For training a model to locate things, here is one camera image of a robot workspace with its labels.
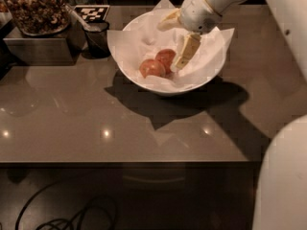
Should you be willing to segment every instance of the table surface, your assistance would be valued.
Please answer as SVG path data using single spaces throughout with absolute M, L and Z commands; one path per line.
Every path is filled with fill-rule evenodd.
M 111 6 L 111 30 L 152 7 Z M 0 80 L 2 163 L 259 162 L 307 113 L 307 85 L 267 6 L 232 6 L 219 76 L 165 98 L 139 89 L 112 57 L 14 66 Z

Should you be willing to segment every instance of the cord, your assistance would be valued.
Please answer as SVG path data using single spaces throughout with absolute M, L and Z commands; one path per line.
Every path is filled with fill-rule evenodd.
M 25 205 L 22 207 L 19 215 L 18 215 L 18 218 L 16 220 L 16 223 L 15 223 L 15 230 L 19 230 L 19 224 L 20 224 L 20 221 L 25 213 L 25 211 L 28 209 L 28 207 L 30 206 L 30 204 L 32 203 L 32 201 L 39 195 L 41 194 L 42 192 L 44 192 L 45 190 L 47 190 L 48 188 L 52 187 L 52 186 L 55 186 L 57 184 L 60 184 L 62 182 L 66 182 L 68 180 L 72 180 L 72 179 L 75 179 L 77 177 L 81 177 L 81 176 L 85 176 L 87 175 L 87 173 L 85 174 L 82 174 L 82 175 L 77 175 L 77 176 L 72 176 L 72 177 L 69 177 L 69 178 L 66 178 L 66 179 L 62 179 L 62 180 L 59 180 L 59 181 L 56 181 L 56 182 L 53 182 L 45 187 L 43 187 L 42 189 L 38 190 L 35 194 L 33 194 L 29 199 L 28 201 L 25 203 Z M 113 216 L 111 215 L 111 213 L 104 207 L 104 205 L 101 205 L 99 204 L 99 200 L 101 199 L 107 199 L 110 201 L 110 203 L 112 204 L 113 206 Z M 93 197 L 92 199 L 90 199 L 86 204 L 85 206 L 78 212 L 76 213 L 71 219 L 66 219 L 66 218 L 55 218 L 55 219 L 52 219 L 48 222 L 45 222 L 45 223 L 42 223 L 40 224 L 36 230 L 41 230 L 43 228 L 46 228 L 46 227 L 49 227 L 49 228 L 46 228 L 46 229 L 50 229 L 50 230 L 75 230 L 75 227 L 74 227 L 74 221 L 77 220 L 77 228 L 76 230 L 81 230 L 82 229 L 82 226 L 83 226 L 83 220 L 86 216 L 86 214 L 88 213 L 89 210 L 99 210 L 102 214 L 104 214 L 108 220 L 108 223 L 109 223 L 109 227 L 107 228 L 107 230 L 114 230 L 115 229 L 115 224 L 117 222 L 117 217 L 118 217 L 118 209 L 117 209 L 117 204 L 116 204 L 116 201 L 111 198 L 110 196 L 107 196 L 107 195 L 98 195 L 98 196 L 95 196 Z

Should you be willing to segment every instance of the glass jar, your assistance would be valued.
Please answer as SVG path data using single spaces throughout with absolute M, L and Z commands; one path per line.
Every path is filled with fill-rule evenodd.
M 61 0 L 4 0 L 14 24 L 29 36 L 53 35 L 67 28 L 70 16 Z

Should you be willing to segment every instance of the napkin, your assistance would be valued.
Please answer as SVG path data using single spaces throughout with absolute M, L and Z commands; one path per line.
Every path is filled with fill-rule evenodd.
M 137 85 L 155 93 L 180 93 L 204 85 L 223 68 L 226 52 L 233 36 L 233 29 L 220 31 L 215 28 L 201 36 L 201 46 L 182 69 L 169 78 L 147 76 L 139 72 L 141 62 L 154 58 L 158 51 L 173 49 L 182 43 L 189 32 L 173 28 L 166 32 L 157 29 L 157 24 L 175 7 L 168 0 L 161 0 L 152 11 L 132 20 L 123 31 L 109 30 L 107 44 L 123 74 Z

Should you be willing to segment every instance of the dark floor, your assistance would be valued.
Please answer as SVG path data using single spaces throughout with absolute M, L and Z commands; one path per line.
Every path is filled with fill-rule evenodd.
M 51 220 L 40 229 L 251 229 L 257 173 L 185 165 L 2 168 L 0 229 Z

